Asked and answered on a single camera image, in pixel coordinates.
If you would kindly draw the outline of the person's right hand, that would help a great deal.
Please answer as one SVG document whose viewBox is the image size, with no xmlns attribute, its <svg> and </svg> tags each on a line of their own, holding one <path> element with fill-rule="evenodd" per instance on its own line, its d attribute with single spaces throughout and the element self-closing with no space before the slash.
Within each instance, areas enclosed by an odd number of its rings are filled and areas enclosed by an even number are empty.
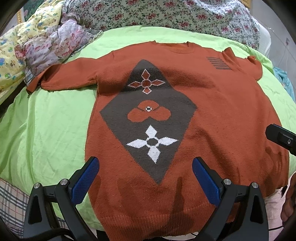
<svg viewBox="0 0 296 241">
<path fill-rule="evenodd" d="M 285 202 L 280 214 L 281 220 L 283 222 L 286 222 L 292 216 L 295 210 L 295 183 L 296 173 L 294 173 L 290 179 L 290 186 L 287 190 Z"/>
</svg>

